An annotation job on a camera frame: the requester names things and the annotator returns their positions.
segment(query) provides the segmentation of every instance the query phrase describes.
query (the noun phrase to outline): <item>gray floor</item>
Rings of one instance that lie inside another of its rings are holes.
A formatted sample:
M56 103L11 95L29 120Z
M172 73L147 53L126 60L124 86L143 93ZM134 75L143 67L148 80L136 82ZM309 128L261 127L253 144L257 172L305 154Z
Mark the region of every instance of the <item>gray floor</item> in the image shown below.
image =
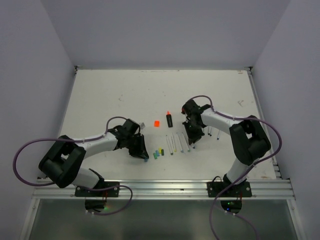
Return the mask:
M212 201L136 200L111 216L85 215L84 200L42 200L31 240L212 240L209 208ZM110 211L124 204L109 201ZM297 239L286 201L251 200L241 215L257 228L262 240ZM214 210L221 239L254 240L252 228L241 219Z

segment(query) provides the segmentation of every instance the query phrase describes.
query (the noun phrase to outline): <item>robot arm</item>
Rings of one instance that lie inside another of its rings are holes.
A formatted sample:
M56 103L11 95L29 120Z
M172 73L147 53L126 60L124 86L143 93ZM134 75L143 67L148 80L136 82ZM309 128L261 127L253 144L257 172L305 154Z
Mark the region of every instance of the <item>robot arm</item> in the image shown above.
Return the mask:
M182 114L186 121L185 127L189 144L201 139L203 128L211 126L231 136L233 151L236 159L231 169L223 177L229 185L238 179L258 158L263 157L270 150L271 144L260 123L251 120L232 120L216 114L209 104L199 106L194 100L187 101L182 107ZM247 179L244 176L236 184Z
M60 188L70 184L91 189L103 188L102 176L92 169L81 168L82 161L98 153L122 148L127 148L132 157L148 159L145 138L140 132L136 133L138 129L139 124L127 119L123 125L108 129L107 134L83 139L63 135L60 139L72 142L56 141L38 167Z

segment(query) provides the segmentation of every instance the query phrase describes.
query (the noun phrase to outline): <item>black mounting plate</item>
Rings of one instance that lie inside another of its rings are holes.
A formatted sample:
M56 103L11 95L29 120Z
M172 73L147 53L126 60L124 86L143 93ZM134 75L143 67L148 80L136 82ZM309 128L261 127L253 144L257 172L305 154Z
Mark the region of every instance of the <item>black mounting plate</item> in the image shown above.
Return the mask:
M226 188L226 183L223 181L208 181L206 183L209 198L215 198L218 193ZM228 191L224 192L220 198L237 198L242 193L243 198L252 197L250 183L244 181L239 185L232 186Z
M109 187L118 186L118 185L120 185L118 181L104 181L99 185L99 189L109 188ZM86 197L86 198L101 197L102 198L103 196L105 196L104 195L105 192L107 192L108 198L117 198L119 196L119 187L112 188L107 191L88 191L86 189L83 189L83 188L79 189L78 187L76 187L74 195L76 197Z

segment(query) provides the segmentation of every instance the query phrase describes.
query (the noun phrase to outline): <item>orange block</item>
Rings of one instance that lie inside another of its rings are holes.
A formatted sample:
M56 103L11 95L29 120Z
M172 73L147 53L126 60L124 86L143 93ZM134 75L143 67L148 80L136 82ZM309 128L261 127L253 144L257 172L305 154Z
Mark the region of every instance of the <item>orange block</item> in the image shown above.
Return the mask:
M158 128L160 126L160 121L154 121L154 126Z

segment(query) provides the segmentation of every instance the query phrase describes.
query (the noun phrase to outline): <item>white table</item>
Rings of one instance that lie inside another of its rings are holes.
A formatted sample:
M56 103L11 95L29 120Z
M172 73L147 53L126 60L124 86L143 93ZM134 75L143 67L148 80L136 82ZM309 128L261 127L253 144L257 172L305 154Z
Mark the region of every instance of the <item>white table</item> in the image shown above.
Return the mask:
M246 71L236 70L79 70L72 89L61 135L83 138L104 132L114 116L144 122L142 133L150 156L148 162L130 157L127 149L103 152L85 159L83 168L92 168L105 179L119 180L203 180L223 176L235 155L230 136L217 140L202 137L191 152L169 154L166 135L184 132L181 107L195 95L208 95L217 110L235 116L259 116ZM198 98L197 104L208 103ZM170 111L173 127L168 128ZM154 127L154 121L160 127ZM109 128L122 124L113 120ZM165 156L153 157L159 147ZM259 164L249 179L275 179L270 160Z

